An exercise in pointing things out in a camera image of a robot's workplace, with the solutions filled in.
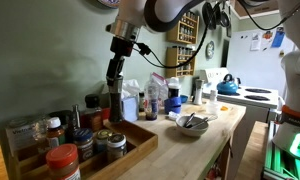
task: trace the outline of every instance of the green light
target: green light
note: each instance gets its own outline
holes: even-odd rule
[[[290,147],[290,152],[294,155],[298,154],[298,146],[300,144],[300,133],[296,134],[296,137],[294,138],[292,145]]]

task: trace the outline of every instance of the floor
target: floor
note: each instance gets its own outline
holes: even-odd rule
[[[267,124],[256,122],[240,164],[236,180],[259,180],[265,157]],[[8,179],[0,148],[0,180]]]

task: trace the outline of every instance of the blue kettle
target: blue kettle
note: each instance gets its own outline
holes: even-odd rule
[[[234,82],[231,74],[224,76],[223,81],[217,85],[219,94],[234,95],[237,93],[238,85]]]

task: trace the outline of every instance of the red lid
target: red lid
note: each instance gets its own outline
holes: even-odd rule
[[[46,155],[46,161],[50,168],[62,168],[72,163],[77,157],[76,145],[63,144],[51,149]]]

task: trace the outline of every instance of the green wall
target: green wall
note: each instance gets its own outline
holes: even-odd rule
[[[261,27],[270,28],[277,25],[280,22],[281,17],[280,14],[277,13],[267,16],[256,17],[254,19]],[[238,31],[247,31],[253,29],[258,29],[258,27],[251,21],[251,19],[240,20]]]
[[[193,11],[201,14],[201,6]],[[116,15],[116,9],[107,9],[96,0],[0,0],[0,142],[4,157],[8,152],[4,127],[10,120],[71,109],[73,104],[83,109],[86,94],[101,92],[113,57],[109,50],[112,35],[104,29]],[[199,38],[204,29],[200,20]],[[236,31],[238,19],[232,20]],[[228,40],[225,33],[221,27],[208,32],[196,58],[196,76],[199,69],[220,66],[224,40]],[[166,47],[173,45],[165,39],[164,33],[143,29],[138,41],[148,44],[164,62]],[[205,46],[211,40],[215,56],[207,61]],[[137,79],[143,88],[151,72],[164,75],[163,69],[151,66],[136,52],[126,58],[125,79]],[[180,82],[182,94],[190,95],[192,77]]]

